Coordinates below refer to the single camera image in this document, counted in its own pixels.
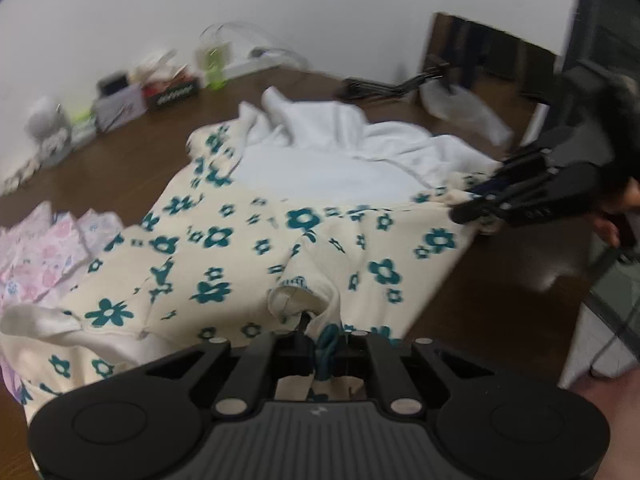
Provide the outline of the person right hand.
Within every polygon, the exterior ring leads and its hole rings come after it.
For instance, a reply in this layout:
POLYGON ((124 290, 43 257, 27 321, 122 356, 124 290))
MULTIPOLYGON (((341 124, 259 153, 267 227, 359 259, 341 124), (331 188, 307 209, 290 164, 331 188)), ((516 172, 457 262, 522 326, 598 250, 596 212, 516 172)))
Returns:
POLYGON ((587 214, 586 220, 593 231, 606 244, 620 247, 620 229, 611 221, 619 214, 638 214, 640 207, 639 182, 630 179, 620 196, 603 203, 594 214, 587 214))

